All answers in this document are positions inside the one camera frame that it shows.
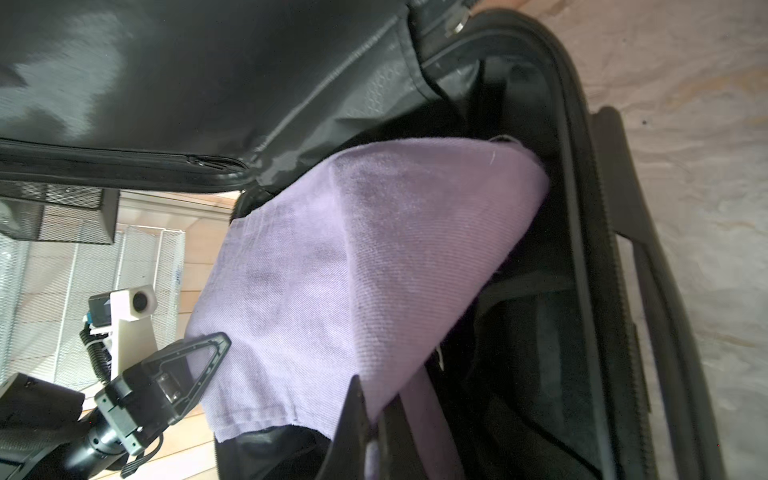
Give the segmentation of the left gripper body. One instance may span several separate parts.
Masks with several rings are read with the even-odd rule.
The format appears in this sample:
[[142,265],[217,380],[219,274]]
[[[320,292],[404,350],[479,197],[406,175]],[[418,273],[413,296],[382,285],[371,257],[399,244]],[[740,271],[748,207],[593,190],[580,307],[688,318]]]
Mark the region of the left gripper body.
[[111,381],[96,401],[120,444],[135,456],[186,415],[196,384],[184,359],[143,361]]

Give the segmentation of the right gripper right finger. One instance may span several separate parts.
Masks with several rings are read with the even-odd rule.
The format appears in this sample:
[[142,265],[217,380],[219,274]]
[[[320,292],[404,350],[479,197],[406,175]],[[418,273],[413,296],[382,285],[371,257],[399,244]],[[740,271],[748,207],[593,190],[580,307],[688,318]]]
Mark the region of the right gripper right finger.
[[400,396],[396,396],[379,415],[377,440],[380,479],[428,479]]

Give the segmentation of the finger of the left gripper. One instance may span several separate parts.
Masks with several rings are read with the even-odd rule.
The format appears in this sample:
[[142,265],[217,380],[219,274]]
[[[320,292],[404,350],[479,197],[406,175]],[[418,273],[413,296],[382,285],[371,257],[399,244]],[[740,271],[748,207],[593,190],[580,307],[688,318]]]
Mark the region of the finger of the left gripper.
[[198,405],[230,347],[230,338],[217,332],[176,341],[143,361],[164,422],[176,424]]

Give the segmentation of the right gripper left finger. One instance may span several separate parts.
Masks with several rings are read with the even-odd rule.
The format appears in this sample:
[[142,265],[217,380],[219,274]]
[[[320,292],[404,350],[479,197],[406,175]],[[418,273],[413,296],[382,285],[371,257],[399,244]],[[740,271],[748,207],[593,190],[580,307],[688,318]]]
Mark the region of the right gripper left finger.
[[364,479],[370,421],[358,375],[352,377],[337,429],[316,480]]

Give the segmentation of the purple towel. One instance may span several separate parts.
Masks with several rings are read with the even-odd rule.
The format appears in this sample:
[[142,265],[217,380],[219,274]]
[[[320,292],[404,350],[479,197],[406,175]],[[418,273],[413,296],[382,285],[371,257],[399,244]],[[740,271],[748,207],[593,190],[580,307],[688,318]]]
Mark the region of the purple towel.
[[400,396],[429,478],[462,478],[424,365],[548,189],[516,141],[407,139],[337,153],[234,220],[186,329],[231,340],[202,397],[217,441],[332,437],[358,375],[370,419]]

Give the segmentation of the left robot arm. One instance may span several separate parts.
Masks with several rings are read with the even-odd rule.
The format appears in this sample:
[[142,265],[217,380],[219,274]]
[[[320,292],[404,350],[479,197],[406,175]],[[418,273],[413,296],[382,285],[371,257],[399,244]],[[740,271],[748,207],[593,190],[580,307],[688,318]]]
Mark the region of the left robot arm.
[[223,333],[179,340],[84,395],[25,374],[1,386],[1,476],[91,479],[133,475],[161,450],[165,431],[200,402],[231,341]]

